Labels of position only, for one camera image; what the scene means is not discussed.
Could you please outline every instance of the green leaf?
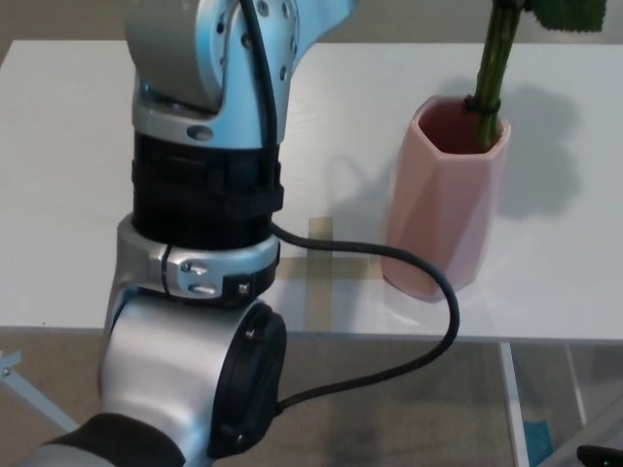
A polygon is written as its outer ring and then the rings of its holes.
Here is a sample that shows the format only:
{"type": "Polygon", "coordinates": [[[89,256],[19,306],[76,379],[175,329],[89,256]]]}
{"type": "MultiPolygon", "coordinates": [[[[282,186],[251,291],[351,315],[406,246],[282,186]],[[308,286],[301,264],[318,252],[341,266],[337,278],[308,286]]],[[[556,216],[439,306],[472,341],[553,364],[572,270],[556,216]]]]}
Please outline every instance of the green leaf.
{"type": "Polygon", "coordinates": [[[550,30],[600,32],[606,0],[531,0],[534,15],[550,30]]]}

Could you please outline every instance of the black cable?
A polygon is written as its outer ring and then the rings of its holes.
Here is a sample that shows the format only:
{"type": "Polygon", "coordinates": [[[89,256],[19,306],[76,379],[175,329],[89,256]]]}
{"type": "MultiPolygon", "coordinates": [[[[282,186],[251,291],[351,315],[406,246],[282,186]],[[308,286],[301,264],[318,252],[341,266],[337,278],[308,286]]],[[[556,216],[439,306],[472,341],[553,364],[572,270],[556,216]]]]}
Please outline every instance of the black cable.
{"type": "Polygon", "coordinates": [[[273,187],[275,184],[275,167],[277,159],[277,115],[275,105],[275,90],[271,79],[271,68],[264,48],[262,29],[260,21],[255,13],[255,2],[253,0],[239,0],[242,8],[242,15],[246,21],[248,38],[251,44],[253,63],[257,68],[258,81],[260,85],[260,99],[264,110],[264,149],[265,149],[265,176],[266,184],[273,187]]]}
{"type": "MultiPolygon", "coordinates": [[[[259,21],[255,13],[255,7],[253,0],[239,0],[248,27],[248,34],[253,49],[253,60],[258,71],[260,91],[262,93],[262,101],[264,104],[265,112],[265,125],[266,125],[266,147],[272,150],[277,148],[277,116],[275,108],[275,93],[273,90],[273,82],[271,80],[271,71],[266,57],[266,51],[264,48],[264,40],[262,38],[262,31],[260,29],[259,21]]],[[[371,243],[357,243],[350,241],[334,241],[334,240],[313,240],[309,238],[303,238],[296,236],[293,233],[287,232],[274,223],[271,223],[271,230],[273,234],[295,246],[301,248],[307,248],[310,250],[321,251],[341,251],[347,253],[361,253],[368,255],[385,256],[393,258],[398,261],[408,263],[415,268],[421,269],[427,273],[441,288],[446,300],[448,302],[448,308],[450,311],[450,322],[448,324],[448,330],[445,336],[440,342],[437,343],[431,350],[425,355],[416,358],[403,365],[399,365],[382,372],[375,373],[366,377],[358,377],[349,379],[347,381],[336,382],[333,384],[327,384],[308,391],[295,394],[288,397],[278,404],[277,414],[282,413],[284,410],[302,402],[314,399],[316,397],[326,396],[329,394],[335,394],[338,392],[344,392],[351,389],[369,386],[377,384],[379,382],[387,381],[395,377],[401,377],[417,370],[437,358],[439,358],[450,346],[453,344],[458,334],[458,326],[460,322],[460,315],[458,312],[458,301],[455,291],[452,285],[444,274],[430,263],[418,258],[406,251],[391,248],[388,246],[375,245],[371,243]]]]}
{"type": "Polygon", "coordinates": [[[457,338],[458,325],[460,321],[457,296],[455,295],[452,285],[450,285],[450,282],[448,282],[448,279],[444,276],[444,274],[430,263],[427,263],[426,261],[418,258],[417,256],[400,250],[398,248],[391,248],[388,246],[375,245],[371,243],[356,243],[351,241],[311,240],[308,238],[296,236],[290,232],[285,231],[284,229],[275,224],[272,224],[272,230],[277,238],[280,238],[287,243],[299,246],[301,248],[321,251],[341,251],[346,253],[365,253],[370,255],[385,256],[388,258],[393,258],[394,260],[404,261],[405,263],[408,263],[418,269],[423,270],[425,273],[430,275],[435,282],[437,282],[442,292],[444,293],[446,300],[448,301],[448,307],[450,309],[450,324],[448,326],[448,331],[446,332],[446,335],[437,345],[435,345],[423,356],[416,358],[411,362],[394,368],[390,368],[388,370],[384,370],[379,373],[375,373],[373,375],[369,375],[367,377],[358,377],[355,379],[349,379],[347,381],[327,384],[325,386],[320,386],[315,389],[301,392],[300,394],[295,394],[294,396],[288,397],[287,399],[279,403],[280,412],[283,412],[287,408],[292,407],[296,404],[300,404],[301,402],[308,401],[309,399],[314,399],[316,397],[326,396],[329,394],[335,394],[338,392],[349,391],[351,389],[356,389],[359,387],[370,386],[372,384],[377,384],[378,382],[383,382],[387,381],[388,379],[406,375],[407,373],[410,373],[425,365],[428,365],[432,361],[439,358],[446,350],[448,350],[448,348],[450,348],[450,346],[457,338]]]}

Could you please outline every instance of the white table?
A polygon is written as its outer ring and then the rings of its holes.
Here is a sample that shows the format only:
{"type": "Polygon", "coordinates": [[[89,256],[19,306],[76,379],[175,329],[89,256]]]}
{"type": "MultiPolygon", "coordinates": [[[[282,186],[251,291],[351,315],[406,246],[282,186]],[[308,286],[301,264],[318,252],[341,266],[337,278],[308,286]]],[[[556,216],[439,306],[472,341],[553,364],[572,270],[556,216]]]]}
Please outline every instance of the white table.
{"type": "MultiPolygon", "coordinates": [[[[305,235],[310,218],[330,217],[337,239],[382,241],[411,116],[432,94],[471,92],[480,53],[316,46],[293,81],[277,222],[305,235]]],[[[503,342],[519,461],[508,342],[623,342],[622,60],[615,46],[519,45],[507,73],[504,195],[482,272],[458,293],[459,338],[503,342]]],[[[123,42],[13,43],[0,69],[0,326],[102,327],[115,229],[131,210],[132,75],[123,42]]],[[[305,280],[264,298],[293,334],[435,339],[448,320],[445,304],[378,279],[335,281],[326,329],[307,326],[305,280]]]]}

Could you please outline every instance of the green plant stem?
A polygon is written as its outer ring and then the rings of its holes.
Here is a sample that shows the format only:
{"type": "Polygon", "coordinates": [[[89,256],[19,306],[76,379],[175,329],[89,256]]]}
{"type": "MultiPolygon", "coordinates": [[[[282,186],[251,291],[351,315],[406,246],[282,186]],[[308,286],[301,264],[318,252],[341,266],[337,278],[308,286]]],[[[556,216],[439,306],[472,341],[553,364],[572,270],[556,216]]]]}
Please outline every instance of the green plant stem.
{"type": "MultiPolygon", "coordinates": [[[[502,26],[504,22],[504,10],[497,6],[493,6],[492,14],[491,14],[491,24],[489,28],[489,33],[487,34],[487,43],[485,45],[483,56],[483,63],[486,64],[484,70],[484,77],[482,80],[482,87],[480,92],[476,92],[479,96],[479,99],[476,100],[476,103],[481,108],[489,108],[491,107],[491,94],[492,87],[495,85],[495,69],[497,64],[497,57],[500,53],[500,38],[502,32],[502,26]]],[[[482,115],[480,117],[480,123],[478,126],[478,143],[481,148],[485,150],[491,146],[491,116],[482,115]]]]}
{"type": "MultiPolygon", "coordinates": [[[[496,5],[493,7],[476,89],[476,102],[481,108],[495,108],[499,101],[502,81],[517,34],[521,12],[519,4],[516,9],[501,8],[496,5]]],[[[482,150],[489,150],[499,137],[498,115],[480,116],[478,143],[482,150]]]]}
{"type": "Polygon", "coordinates": [[[487,31],[487,40],[485,41],[485,48],[483,50],[483,57],[480,63],[480,70],[478,71],[478,82],[476,85],[476,92],[474,99],[479,105],[483,103],[483,96],[486,94],[488,87],[488,78],[490,78],[489,71],[491,70],[491,49],[494,45],[494,31],[497,21],[497,13],[499,9],[493,8],[491,11],[491,17],[489,18],[489,29],[487,31]]]}
{"type": "MultiPolygon", "coordinates": [[[[519,20],[521,18],[521,10],[509,10],[505,14],[504,26],[501,37],[501,53],[498,57],[497,67],[495,68],[494,83],[492,88],[492,102],[497,103],[501,95],[502,83],[504,81],[504,74],[508,67],[508,59],[513,49],[513,43],[515,42],[515,36],[517,35],[517,28],[519,26],[519,20]]],[[[500,138],[500,124],[499,116],[492,116],[490,122],[491,125],[491,143],[495,144],[500,138]]]]}

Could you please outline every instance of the black circular cap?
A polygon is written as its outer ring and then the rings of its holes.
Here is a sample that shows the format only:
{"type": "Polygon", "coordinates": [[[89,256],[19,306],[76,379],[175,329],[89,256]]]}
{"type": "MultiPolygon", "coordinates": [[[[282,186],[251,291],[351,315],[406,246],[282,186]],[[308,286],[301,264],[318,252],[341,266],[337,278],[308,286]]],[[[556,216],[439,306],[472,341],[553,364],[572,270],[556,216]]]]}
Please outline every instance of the black circular cap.
{"type": "Polygon", "coordinates": [[[263,304],[249,310],[216,389],[209,457],[240,454],[262,441],[276,417],[286,342],[280,315],[263,304]]]}

